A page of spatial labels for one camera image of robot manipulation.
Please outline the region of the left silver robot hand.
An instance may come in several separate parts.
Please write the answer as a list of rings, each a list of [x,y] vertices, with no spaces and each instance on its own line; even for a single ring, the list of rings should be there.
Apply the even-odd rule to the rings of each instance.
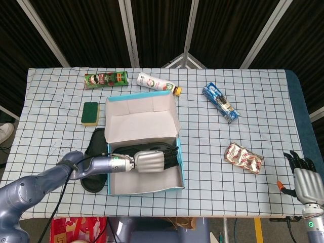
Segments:
[[[177,155],[179,147],[164,151],[139,151],[134,155],[135,168],[138,173],[159,173],[179,165]]]

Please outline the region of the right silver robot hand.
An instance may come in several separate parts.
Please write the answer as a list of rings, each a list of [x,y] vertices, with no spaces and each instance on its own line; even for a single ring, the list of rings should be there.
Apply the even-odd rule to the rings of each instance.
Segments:
[[[284,153],[294,177],[294,189],[287,189],[280,181],[277,186],[280,192],[295,197],[301,204],[318,204],[323,206],[323,181],[317,172],[313,161],[309,158],[300,158],[290,151]]]

